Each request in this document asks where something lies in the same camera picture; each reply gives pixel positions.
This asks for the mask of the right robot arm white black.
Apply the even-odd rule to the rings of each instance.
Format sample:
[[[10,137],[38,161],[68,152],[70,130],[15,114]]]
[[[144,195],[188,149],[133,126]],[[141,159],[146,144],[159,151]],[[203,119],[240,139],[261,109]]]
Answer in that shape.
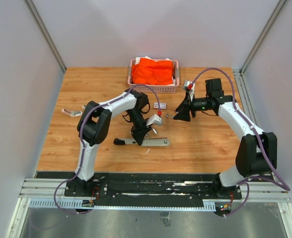
[[[213,195],[224,198],[245,178],[269,173],[277,167],[277,137],[255,125],[241,110],[234,97],[225,95],[221,79],[206,80],[205,86],[205,97],[196,98],[195,85],[192,81],[185,81],[185,98],[176,108],[174,120],[190,122],[197,112],[213,111],[227,122],[240,140],[235,165],[216,174],[213,179]]]

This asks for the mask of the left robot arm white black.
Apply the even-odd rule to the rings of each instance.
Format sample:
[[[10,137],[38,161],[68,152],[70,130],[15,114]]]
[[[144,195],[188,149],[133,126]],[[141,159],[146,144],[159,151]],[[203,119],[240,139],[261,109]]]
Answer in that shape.
[[[78,194],[88,196],[93,192],[94,164],[99,145],[108,135],[111,119],[123,112],[130,117],[131,135],[141,146],[151,131],[142,109],[149,104],[148,96],[135,90],[126,90],[120,96],[104,103],[89,102],[77,125],[80,138],[80,154],[74,180],[70,182]]]

